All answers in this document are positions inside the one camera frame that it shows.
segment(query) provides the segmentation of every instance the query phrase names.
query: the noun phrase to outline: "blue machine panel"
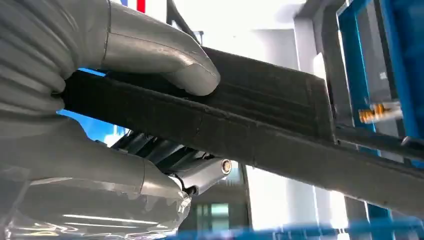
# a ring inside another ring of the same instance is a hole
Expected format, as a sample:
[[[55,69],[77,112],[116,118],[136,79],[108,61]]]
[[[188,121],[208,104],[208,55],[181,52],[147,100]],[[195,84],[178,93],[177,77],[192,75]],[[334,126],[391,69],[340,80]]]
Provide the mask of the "blue machine panel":
[[[381,0],[405,131],[424,139],[424,1]]]

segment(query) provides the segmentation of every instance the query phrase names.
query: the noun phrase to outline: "blue surface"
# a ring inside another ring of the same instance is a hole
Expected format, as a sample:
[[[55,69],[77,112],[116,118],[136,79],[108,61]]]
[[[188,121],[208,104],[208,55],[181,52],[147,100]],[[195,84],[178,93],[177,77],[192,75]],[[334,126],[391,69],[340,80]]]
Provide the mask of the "blue surface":
[[[382,0],[381,11],[405,132],[424,139],[424,1]]]
[[[368,88],[367,72],[361,45],[361,37],[357,15],[370,0],[354,0],[339,16],[338,23],[342,35],[344,57],[346,63],[347,85],[350,94],[353,123],[356,128],[375,132],[374,124],[364,124],[359,118],[359,110],[369,109],[370,93]],[[360,151],[380,156],[380,151],[360,147]],[[390,212],[372,204],[367,204],[368,218],[371,222],[379,219],[388,219]],[[375,240],[390,240],[393,235],[390,232],[373,233]]]
[[[300,225],[285,226],[277,229],[252,231],[250,229],[230,230],[226,232],[204,233],[204,232],[183,232],[176,236],[168,237],[169,240],[312,240],[319,237],[335,237],[339,234],[347,233],[350,237],[360,237],[372,234],[392,236],[393,234],[416,233],[419,238],[424,237],[423,222],[416,218],[406,218],[397,221],[381,219],[375,222],[358,222],[350,224],[347,228],[335,229],[328,225]]]

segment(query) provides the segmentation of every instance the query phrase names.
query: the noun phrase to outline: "red stripe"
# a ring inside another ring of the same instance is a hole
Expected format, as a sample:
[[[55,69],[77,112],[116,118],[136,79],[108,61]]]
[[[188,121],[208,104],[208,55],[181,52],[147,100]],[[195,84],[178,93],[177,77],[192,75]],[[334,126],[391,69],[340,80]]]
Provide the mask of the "red stripe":
[[[146,0],[137,0],[137,11],[146,13]]]

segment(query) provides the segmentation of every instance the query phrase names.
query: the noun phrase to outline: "blue frame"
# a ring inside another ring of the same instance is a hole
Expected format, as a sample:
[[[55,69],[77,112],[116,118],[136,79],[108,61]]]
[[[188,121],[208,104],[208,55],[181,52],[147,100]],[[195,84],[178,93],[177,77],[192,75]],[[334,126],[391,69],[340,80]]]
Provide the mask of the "blue frame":
[[[374,124],[364,124],[360,121],[359,110],[368,109],[370,93],[368,88],[367,72],[365,67],[363,49],[361,45],[357,14],[365,8],[371,0],[354,0],[338,15],[339,29],[342,35],[342,43],[345,56],[347,86],[350,94],[353,123],[356,128],[363,128],[372,132],[376,131]],[[360,147],[360,151],[380,156],[380,151]],[[367,204],[368,218],[370,222],[379,219],[390,219],[389,210],[372,204]],[[372,233],[375,240],[393,239],[393,233]]]

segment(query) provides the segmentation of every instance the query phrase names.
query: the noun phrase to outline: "plastic wrap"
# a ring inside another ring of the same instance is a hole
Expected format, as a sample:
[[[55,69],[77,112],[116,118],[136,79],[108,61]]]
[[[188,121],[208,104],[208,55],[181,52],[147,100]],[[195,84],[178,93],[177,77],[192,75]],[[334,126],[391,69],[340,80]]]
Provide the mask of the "plastic wrap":
[[[29,181],[28,172],[0,165],[0,239],[159,239],[190,209],[183,191],[170,198],[88,179]]]

